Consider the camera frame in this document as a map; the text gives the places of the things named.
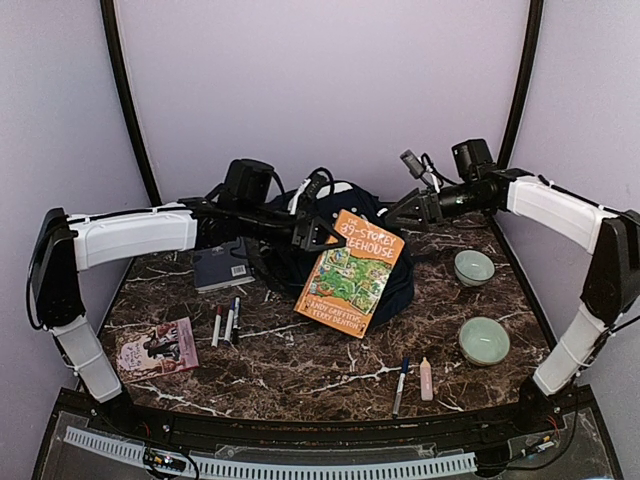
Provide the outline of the navy blue student backpack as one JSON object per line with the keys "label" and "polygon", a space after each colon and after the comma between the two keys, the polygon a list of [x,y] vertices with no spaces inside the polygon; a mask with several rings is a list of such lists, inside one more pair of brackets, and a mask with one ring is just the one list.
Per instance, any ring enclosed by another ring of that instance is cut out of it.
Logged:
{"label": "navy blue student backpack", "polygon": [[[320,216],[332,223],[334,216],[342,209],[350,210],[377,226],[384,224],[384,206],[378,197],[346,181],[337,181],[333,187],[323,187],[316,203]],[[257,251],[265,269],[262,276],[269,287],[291,298],[302,293],[304,283],[319,258],[317,253],[305,252],[276,241],[260,241]],[[410,251],[404,247],[373,312],[371,326],[389,322],[410,305],[414,296],[413,273]]]}

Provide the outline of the orange treehouse book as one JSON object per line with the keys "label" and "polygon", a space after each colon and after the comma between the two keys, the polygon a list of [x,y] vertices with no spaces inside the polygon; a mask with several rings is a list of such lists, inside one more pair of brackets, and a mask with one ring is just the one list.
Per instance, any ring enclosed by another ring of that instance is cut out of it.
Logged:
{"label": "orange treehouse book", "polygon": [[341,210],[294,311],[363,338],[390,282],[405,241],[351,211]]}

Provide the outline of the dark blue hardcover book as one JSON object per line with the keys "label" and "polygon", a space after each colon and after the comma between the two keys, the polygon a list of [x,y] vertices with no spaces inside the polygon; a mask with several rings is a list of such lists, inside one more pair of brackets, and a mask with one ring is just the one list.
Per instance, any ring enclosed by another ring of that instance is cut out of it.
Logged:
{"label": "dark blue hardcover book", "polygon": [[205,293],[251,283],[255,280],[243,238],[193,254],[194,286]]}

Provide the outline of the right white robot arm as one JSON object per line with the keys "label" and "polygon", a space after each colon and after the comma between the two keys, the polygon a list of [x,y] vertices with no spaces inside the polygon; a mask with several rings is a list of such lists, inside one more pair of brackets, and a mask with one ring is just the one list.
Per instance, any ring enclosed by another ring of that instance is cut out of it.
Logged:
{"label": "right white robot arm", "polygon": [[502,211],[548,228],[590,257],[574,319],[522,383],[518,405],[511,410],[511,426],[530,434],[623,329],[620,319],[639,297],[639,214],[601,205],[542,175],[501,167],[483,139],[459,143],[452,154],[458,182],[445,179],[428,156],[401,153],[410,174],[426,186],[393,203],[383,215],[387,225],[425,231],[470,212]]}

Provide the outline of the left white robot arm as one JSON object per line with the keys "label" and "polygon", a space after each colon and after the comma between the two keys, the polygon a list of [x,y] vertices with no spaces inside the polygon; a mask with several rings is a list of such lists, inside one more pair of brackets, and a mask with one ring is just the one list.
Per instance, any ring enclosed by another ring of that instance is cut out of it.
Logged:
{"label": "left white robot arm", "polygon": [[283,242],[306,252],[323,252],[324,230],[345,245],[345,238],[321,217],[317,202],[347,190],[324,167],[314,170],[278,207],[268,206],[275,169],[264,162],[236,159],[225,179],[203,197],[157,207],[96,215],[49,210],[30,259],[25,287],[28,321],[50,332],[68,367],[90,396],[104,404],[101,417],[120,436],[141,427],[140,412],[122,397],[125,388],[87,320],[79,274],[95,266],[168,251],[211,248],[246,237]]}

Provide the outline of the far green ceramic bowl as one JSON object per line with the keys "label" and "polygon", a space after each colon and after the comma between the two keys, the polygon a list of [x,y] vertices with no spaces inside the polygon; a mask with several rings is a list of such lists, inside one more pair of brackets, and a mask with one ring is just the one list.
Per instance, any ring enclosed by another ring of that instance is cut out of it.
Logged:
{"label": "far green ceramic bowl", "polygon": [[495,265],[482,252],[464,250],[454,258],[454,273],[465,286],[477,287],[486,284],[495,275]]}

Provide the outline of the green ceramic bowl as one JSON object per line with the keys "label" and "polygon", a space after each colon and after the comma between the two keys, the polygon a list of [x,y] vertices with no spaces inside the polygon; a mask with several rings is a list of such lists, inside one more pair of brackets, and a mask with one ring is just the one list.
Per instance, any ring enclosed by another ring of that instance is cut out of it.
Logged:
{"label": "green ceramic bowl", "polygon": [[454,273],[465,286],[477,287],[486,284],[495,275],[495,265],[482,252],[464,250],[454,258]]}
{"label": "green ceramic bowl", "polygon": [[476,366],[501,363],[508,355],[511,342],[502,325],[487,317],[474,317],[460,328],[458,341],[464,357]]}

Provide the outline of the blue cap marker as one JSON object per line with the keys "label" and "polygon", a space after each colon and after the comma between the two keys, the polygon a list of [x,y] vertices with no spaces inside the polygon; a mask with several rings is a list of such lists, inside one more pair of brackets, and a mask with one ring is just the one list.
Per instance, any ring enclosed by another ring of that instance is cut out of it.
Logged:
{"label": "blue cap marker", "polygon": [[226,325],[225,325],[224,336],[223,336],[223,342],[225,345],[230,345],[232,343],[234,317],[235,317],[235,300],[232,299],[228,313],[227,313]]}

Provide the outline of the red cap marker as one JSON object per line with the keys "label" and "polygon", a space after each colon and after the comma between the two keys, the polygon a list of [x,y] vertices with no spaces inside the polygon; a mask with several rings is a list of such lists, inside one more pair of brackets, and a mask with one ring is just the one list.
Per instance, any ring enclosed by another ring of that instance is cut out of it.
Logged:
{"label": "red cap marker", "polygon": [[220,329],[221,329],[221,323],[222,323],[222,313],[223,313],[223,307],[222,307],[222,305],[218,305],[217,309],[216,309],[215,319],[214,319],[211,347],[216,347],[217,348],[218,345],[219,345]]}

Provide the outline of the near green ceramic bowl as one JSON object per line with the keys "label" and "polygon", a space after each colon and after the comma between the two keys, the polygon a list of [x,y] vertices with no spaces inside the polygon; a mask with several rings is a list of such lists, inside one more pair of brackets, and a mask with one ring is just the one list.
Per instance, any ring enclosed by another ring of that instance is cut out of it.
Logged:
{"label": "near green ceramic bowl", "polygon": [[460,328],[458,341],[464,357],[476,366],[501,363],[508,355],[511,342],[502,325],[487,317],[474,317]]}

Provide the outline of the blue pen near front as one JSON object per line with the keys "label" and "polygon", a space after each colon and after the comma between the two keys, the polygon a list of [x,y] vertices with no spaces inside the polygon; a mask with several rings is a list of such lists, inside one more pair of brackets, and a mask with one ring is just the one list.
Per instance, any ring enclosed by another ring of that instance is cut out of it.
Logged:
{"label": "blue pen near front", "polygon": [[404,391],[404,384],[405,384],[406,375],[407,375],[408,370],[409,370],[409,365],[410,365],[410,358],[409,357],[404,357],[403,361],[402,361],[401,368],[400,368],[400,373],[399,373],[398,382],[397,382],[397,386],[396,386],[396,391],[395,391],[395,395],[394,395],[394,403],[393,403],[393,407],[392,407],[392,418],[393,419],[397,419],[398,416],[399,416],[399,410],[400,410],[401,401],[402,401],[402,395],[403,395],[403,391]]}

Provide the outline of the pink highlighter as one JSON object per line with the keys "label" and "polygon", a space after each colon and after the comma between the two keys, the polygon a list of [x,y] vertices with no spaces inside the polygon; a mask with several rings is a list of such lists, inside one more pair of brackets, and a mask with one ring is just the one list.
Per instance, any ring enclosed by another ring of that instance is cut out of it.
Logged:
{"label": "pink highlighter", "polygon": [[420,395],[423,401],[432,401],[434,398],[431,364],[424,357],[419,366]]}

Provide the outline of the pink cover book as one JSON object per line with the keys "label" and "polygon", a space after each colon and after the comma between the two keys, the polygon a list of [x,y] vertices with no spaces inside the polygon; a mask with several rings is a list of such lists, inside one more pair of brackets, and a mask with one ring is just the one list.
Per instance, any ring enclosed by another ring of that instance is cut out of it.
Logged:
{"label": "pink cover book", "polygon": [[128,328],[115,340],[115,368],[125,384],[196,369],[200,366],[188,317]]}

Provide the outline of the right black frame post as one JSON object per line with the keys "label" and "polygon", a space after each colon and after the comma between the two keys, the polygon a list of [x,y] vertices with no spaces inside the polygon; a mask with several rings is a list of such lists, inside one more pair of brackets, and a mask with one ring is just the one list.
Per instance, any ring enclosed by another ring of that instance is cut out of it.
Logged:
{"label": "right black frame post", "polygon": [[536,58],[542,26],[544,3],[544,0],[529,1],[527,22],[516,83],[497,159],[497,164],[500,169],[506,169],[509,166],[516,145]]}

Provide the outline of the black frame post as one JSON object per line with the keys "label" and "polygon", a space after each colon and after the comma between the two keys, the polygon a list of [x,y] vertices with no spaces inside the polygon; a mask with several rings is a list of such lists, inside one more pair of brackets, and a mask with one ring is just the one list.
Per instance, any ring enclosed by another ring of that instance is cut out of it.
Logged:
{"label": "black frame post", "polygon": [[134,105],[133,94],[125,63],[123,43],[119,31],[116,2],[113,0],[101,0],[100,10],[116,92],[129,136],[129,141],[133,150],[136,166],[149,203],[152,206],[159,206],[162,203],[162,199],[152,171],[151,162],[143,139],[136,107]]}
{"label": "black frame post", "polygon": [[527,22],[516,83],[497,159],[497,164],[500,169],[506,169],[509,166],[516,145],[536,58],[542,26],[544,3],[544,0],[529,1]]}

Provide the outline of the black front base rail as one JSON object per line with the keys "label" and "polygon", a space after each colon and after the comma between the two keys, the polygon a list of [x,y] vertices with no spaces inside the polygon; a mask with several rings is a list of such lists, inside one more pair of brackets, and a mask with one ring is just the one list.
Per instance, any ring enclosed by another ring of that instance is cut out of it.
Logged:
{"label": "black front base rail", "polygon": [[235,384],[219,392],[196,385],[181,388],[151,381],[128,387],[142,420],[136,435],[157,442],[211,449],[225,442],[293,448],[365,448],[433,443],[439,449],[480,450],[504,447],[524,434],[547,430],[601,436],[602,419],[593,392],[582,387],[530,417],[518,403],[489,394],[472,410],[458,410],[451,399],[420,407],[417,394],[405,393],[400,415],[391,417],[388,387],[351,393],[346,389],[316,393],[280,392]]}

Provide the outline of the left black frame post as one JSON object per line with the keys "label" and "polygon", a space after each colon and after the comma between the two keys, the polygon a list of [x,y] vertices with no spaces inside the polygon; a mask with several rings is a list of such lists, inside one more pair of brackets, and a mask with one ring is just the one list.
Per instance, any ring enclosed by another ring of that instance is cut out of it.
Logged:
{"label": "left black frame post", "polygon": [[119,31],[116,2],[113,0],[101,0],[100,10],[116,92],[129,136],[129,141],[133,150],[136,166],[149,203],[152,206],[159,206],[162,203],[162,199],[152,171],[151,162],[143,139],[136,107],[134,105],[133,94],[125,63],[123,43]]}

